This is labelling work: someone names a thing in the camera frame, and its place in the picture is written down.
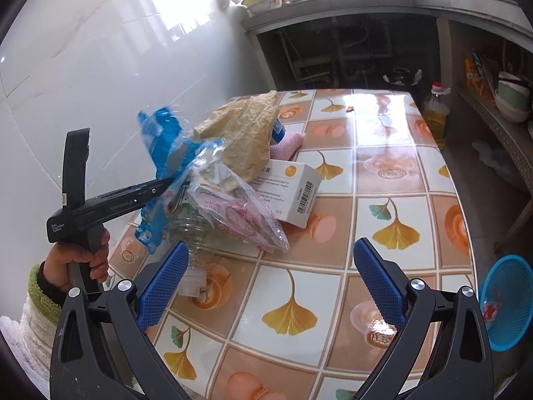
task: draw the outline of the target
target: green bowl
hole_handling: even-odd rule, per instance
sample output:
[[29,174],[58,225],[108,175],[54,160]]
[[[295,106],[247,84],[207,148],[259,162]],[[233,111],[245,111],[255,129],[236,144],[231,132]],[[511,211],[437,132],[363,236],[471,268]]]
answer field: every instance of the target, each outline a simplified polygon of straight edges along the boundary
[[498,83],[498,96],[519,110],[525,111],[528,109],[529,96],[509,87],[501,81]]

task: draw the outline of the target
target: dish stack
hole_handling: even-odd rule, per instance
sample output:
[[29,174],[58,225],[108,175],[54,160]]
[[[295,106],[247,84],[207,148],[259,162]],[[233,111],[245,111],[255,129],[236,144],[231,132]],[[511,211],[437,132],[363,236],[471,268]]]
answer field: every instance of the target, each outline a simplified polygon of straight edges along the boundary
[[529,81],[508,72],[498,74],[498,88],[494,93],[496,106],[503,117],[513,123],[521,123],[528,118]]
[[243,0],[241,4],[253,15],[260,15],[281,7],[281,0]]

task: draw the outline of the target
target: cooking oil bottle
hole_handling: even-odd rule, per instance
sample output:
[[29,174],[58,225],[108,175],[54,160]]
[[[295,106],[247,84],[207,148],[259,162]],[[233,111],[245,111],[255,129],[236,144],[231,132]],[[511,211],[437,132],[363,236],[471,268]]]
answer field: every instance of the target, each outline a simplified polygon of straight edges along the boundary
[[445,144],[446,116],[450,113],[450,92],[450,88],[442,88],[441,83],[434,82],[431,94],[424,101],[422,117],[440,150],[444,149]]

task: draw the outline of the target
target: tiled table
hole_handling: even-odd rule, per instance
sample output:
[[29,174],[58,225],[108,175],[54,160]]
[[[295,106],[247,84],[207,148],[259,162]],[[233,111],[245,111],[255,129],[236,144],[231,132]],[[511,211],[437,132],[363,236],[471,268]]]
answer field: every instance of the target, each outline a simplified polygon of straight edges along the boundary
[[[203,256],[210,290],[175,296],[149,330],[179,382],[215,400],[348,399],[394,330],[368,329],[369,292],[352,260],[370,239],[385,259],[432,288],[476,288],[454,184],[408,94],[369,90],[278,93],[288,130],[306,133],[296,160],[322,181],[305,230],[285,227],[288,254],[225,239]],[[126,231],[111,257],[116,279],[147,262]],[[405,389],[429,357],[431,330]]]

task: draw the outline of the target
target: screw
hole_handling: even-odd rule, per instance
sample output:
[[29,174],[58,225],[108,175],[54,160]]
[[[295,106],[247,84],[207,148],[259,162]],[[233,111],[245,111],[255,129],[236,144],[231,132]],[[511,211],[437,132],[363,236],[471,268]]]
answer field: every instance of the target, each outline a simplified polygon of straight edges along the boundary
[[125,292],[126,290],[129,290],[132,288],[132,282],[128,279],[125,279],[124,281],[121,281],[118,283],[118,290],[121,292]]
[[426,287],[426,285],[421,279],[415,278],[411,280],[411,287],[415,290],[422,290],[424,287]]
[[71,298],[75,298],[76,296],[79,295],[79,288],[78,288],[78,287],[73,287],[73,288],[71,288],[71,289],[68,291],[68,295],[69,295]]
[[463,293],[463,295],[468,296],[468,297],[474,296],[474,291],[469,286],[461,287],[461,292]]

